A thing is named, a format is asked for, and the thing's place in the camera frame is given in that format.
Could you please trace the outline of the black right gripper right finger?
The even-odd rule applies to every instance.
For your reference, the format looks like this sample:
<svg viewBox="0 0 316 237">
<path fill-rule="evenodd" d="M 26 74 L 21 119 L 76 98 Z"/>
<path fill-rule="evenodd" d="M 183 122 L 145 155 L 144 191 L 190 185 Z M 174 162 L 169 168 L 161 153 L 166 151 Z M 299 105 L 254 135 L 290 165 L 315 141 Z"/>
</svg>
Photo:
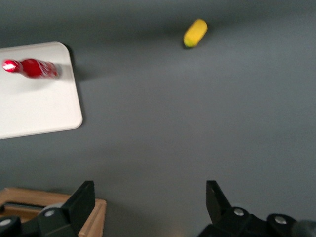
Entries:
<svg viewBox="0 0 316 237">
<path fill-rule="evenodd" d="M 259 219 L 241 207 L 231 206 L 215 180 L 206 182 L 206 207 L 211 219 L 200 237 L 314 237 L 316 222 L 297 221 L 272 213 Z"/>
</svg>

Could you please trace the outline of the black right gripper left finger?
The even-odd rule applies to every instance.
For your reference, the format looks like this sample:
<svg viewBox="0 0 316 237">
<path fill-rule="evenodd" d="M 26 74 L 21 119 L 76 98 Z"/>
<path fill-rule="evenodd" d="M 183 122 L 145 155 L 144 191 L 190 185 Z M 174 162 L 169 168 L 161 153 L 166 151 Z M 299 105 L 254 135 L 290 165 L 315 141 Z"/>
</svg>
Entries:
<svg viewBox="0 0 316 237">
<path fill-rule="evenodd" d="M 2 237 L 77 237 L 95 207 L 93 181 L 82 185 L 60 207 L 42 210 L 22 223 L 17 215 L 1 217 Z"/>
</svg>

